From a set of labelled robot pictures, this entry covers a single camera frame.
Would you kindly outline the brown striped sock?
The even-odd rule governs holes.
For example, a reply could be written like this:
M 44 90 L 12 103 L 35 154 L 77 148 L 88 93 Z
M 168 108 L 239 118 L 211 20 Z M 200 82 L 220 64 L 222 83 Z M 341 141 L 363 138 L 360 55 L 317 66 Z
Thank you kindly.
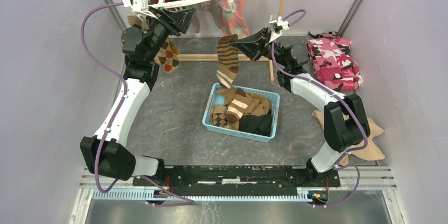
M 244 114 L 251 114 L 260 103 L 260 99 L 253 98 L 250 94 L 238 88 L 225 113 L 227 121 L 235 124 Z
M 232 83 L 239 71 L 238 50 L 231 45 L 233 41 L 237 40 L 237 34 L 224 36 L 218 41 L 217 45 L 217 78 L 220 85 L 225 89 L 232 87 Z

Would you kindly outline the beige argyle sock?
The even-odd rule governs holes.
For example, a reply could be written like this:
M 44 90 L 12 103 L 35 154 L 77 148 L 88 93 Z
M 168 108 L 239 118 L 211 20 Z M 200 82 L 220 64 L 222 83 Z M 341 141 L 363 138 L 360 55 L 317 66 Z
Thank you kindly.
M 129 15 L 127 17 L 128 23 L 131 27 L 137 27 L 139 28 L 142 32 L 146 31 L 148 29 L 148 24 L 146 23 L 145 20 L 142 20 L 141 18 L 139 18 L 136 15 Z
M 179 50 L 170 38 L 167 38 L 154 58 L 156 64 L 166 73 L 172 73 L 179 67 Z

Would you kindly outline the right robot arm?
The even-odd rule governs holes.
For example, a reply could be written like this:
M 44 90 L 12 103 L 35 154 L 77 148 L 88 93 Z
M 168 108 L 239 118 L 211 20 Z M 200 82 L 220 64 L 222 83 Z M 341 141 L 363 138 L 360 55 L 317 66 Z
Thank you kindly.
M 295 45 L 283 46 L 277 39 L 289 28 L 281 17 L 270 18 L 269 26 L 232 42 L 232 46 L 251 61 L 261 57 L 278 66 L 277 80 L 281 87 L 301 96 L 323 113 L 324 138 L 317 154 L 307 162 L 305 179 L 318 186 L 326 180 L 326 172 L 338 170 L 344 156 L 367 147 L 370 127 L 361 98 L 345 95 L 316 81 L 303 66 L 307 58 L 295 51 Z

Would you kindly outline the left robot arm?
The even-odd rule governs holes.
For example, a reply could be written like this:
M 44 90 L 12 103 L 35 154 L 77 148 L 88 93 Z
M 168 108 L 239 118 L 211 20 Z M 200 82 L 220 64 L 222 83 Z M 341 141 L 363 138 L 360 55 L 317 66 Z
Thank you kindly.
M 138 25 L 127 28 L 121 35 L 125 56 L 125 71 L 119 73 L 102 64 L 90 51 L 90 58 L 117 76 L 122 86 L 105 121 L 93 136 L 85 136 L 80 149 L 86 166 L 95 178 L 105 176 L 116 180 L 128 180 L 145 175 L 152 185 L 161 185 L 166 171 L 160 168 L 155 157 L 136 156 L 126 148 L 132 123 L 143 101 L 149 96 L 157 80 L 159 66 L 156 55 L 170 35 L 187 32 L 195 8 L 172 10 L 148 6 L 143 10 L 143 20 L 148 28 Z

